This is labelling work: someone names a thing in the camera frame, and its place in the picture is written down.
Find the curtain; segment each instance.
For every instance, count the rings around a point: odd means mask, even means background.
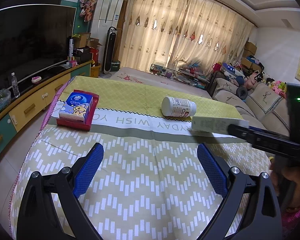
[[[185,21],[168,67],[178,62],[199,63],[212,72],[216,62],[235,63],[251,33],[253,24],[214,0],[189,0]]]
[[[166,65],[184,20],[187,0],[127,0],[120,44],[121,66],[149,72]]]

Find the bottle label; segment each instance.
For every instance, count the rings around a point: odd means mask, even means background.
[[[172,113],[175,117],[188,117],[190,113],[190,102],[187,99],[172,98]]]

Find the pink soap dish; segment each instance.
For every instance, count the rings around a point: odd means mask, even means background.
[[[31,80],[31,82],[33,84],[37,84],[40,80],[41,80],[41,77],[33,77],[32,80]]]

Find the tower fan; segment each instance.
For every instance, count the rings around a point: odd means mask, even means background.
[[[112,76],[110,70],[111,70],[112,56],[113,56],[114,43],[116,37],[117,37],[117,29],[114,27],[110,27],[107,33],[105,53],[103,54],[102,70],[101,73],[99,74],[100,77],[109,78]]]

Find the water bottle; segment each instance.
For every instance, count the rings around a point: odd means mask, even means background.
[[[13,89],[14,97],[17,98],[17,97],[20,96],[17,77],[14,75],[14,72],[11,73],[11,76],[12,76],[11,83],[12,83],[12,89]]]

